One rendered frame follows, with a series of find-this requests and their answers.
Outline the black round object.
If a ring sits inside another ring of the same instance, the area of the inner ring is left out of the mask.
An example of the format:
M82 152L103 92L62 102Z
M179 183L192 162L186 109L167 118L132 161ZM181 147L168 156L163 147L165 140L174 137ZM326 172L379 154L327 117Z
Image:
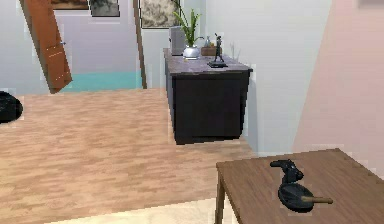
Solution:
M19 99L8 92L0 91L0 124L17 120L23 113Z

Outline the brown framed picture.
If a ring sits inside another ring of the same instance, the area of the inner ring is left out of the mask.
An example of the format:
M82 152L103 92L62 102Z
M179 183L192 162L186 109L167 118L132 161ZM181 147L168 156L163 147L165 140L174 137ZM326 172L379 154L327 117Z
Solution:
M88 0L51 0L54 10L88 10Z

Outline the grey box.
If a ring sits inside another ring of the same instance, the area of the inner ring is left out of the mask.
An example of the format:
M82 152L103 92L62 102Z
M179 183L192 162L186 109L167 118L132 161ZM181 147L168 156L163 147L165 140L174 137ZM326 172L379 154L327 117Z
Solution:
M173 56L182 56L185 49L185 33L181 26L169 28L170 51Z

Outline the black ashtray with figure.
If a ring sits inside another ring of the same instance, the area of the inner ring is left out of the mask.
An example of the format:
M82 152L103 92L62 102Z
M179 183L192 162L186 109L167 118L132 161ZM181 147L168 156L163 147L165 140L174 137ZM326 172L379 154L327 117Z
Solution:
M313 197L313 194L298 183L304 177L304 174L296 167L295 163L290 159L275 160L270 163L270 166L279 167L284 173L282 183L278 188L280 202L291 211L297 213L310 212L314 207L314 203L303 202L301 196Z

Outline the black figurine statue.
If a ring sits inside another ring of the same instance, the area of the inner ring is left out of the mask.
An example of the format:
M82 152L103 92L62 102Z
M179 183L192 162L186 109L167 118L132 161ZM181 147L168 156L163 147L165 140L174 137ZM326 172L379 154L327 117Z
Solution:
M224 68L227 66L225 63L224 59L222 58L222 53L221 53L221 44L222 40L221 37L218 34L215 34L216 36L216 50L215 50L215 57L213 61L210 61L208 65L211 68Z

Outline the black cabinet with grey top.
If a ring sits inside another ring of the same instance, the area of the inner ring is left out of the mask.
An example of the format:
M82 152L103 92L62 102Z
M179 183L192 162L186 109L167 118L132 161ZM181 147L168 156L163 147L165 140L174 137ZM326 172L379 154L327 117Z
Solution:
M226 56L224 68L210 57L186 60L163 50L166 91L178 145L241 136L252 68Z

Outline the clear glass vase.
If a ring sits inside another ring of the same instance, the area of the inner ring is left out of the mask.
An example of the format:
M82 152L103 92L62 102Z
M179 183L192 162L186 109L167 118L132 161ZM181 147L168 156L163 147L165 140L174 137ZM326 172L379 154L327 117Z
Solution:
M231 56L235 61L239 61L241 51L235 46L235 43L230 44Z

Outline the grey framed picture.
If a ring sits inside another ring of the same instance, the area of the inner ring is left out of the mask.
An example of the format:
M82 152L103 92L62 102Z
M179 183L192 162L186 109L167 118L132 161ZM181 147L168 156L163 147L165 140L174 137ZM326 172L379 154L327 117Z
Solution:
M90 0L93 17L119 17L118 0Z

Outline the beige framed picture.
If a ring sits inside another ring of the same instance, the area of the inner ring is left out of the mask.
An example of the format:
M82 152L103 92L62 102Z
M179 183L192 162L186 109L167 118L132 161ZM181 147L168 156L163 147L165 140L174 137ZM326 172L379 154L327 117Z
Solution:
M175 13L180 14L180 0L139 0L143 29L168 29L178 26Z

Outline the brown wooden room door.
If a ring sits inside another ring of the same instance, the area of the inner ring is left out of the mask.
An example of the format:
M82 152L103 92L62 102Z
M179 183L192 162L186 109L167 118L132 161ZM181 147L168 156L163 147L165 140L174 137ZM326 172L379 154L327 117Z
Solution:
M71 81L55 14L50 0L19 0L36 53L51 94Z

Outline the brown wooden table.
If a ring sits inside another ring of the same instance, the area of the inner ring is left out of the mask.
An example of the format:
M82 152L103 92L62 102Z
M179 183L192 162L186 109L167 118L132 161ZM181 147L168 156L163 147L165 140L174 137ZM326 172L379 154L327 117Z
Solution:
M214 224L384 224L384 180L340 149L219 162Z

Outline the green plant in silver pot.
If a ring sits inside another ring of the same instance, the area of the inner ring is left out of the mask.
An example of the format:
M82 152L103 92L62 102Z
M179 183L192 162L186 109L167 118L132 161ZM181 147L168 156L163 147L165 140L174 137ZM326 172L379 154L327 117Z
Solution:
M196 60L199 57L199 49L195 45L195 42L199 38L202 39L202 36L200 36L199 38L195 36L197 22L200 18L200 14L196 13L194 9L191 9L190 19L187 19L181 5L176 0L171 1L176 5L177 9L180 11L180 13L174 11L173 15L181 25L181 29L185 34L186 47L183 50L183 57L186 60Z

